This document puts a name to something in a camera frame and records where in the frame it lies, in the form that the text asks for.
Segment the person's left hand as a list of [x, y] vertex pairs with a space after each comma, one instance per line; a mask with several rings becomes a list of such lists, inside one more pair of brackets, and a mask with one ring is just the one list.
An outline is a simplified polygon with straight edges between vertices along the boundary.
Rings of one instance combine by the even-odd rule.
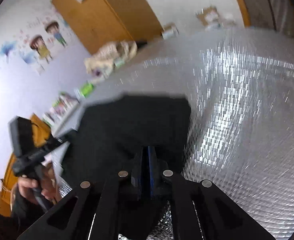
[[42, 189], [41, 194], [47, 200], [54, 200], [55, 202], [61, 200], [55, 180], [54, 169], [50, 166], [43, 168], [43, 177], [40, 180], [40, 184], [35, 179], [22, 176], [18, 178], [17, 187], [20, 195], [33, 204], [38, 203], [33, 193], [33, 190], [38, 187]]

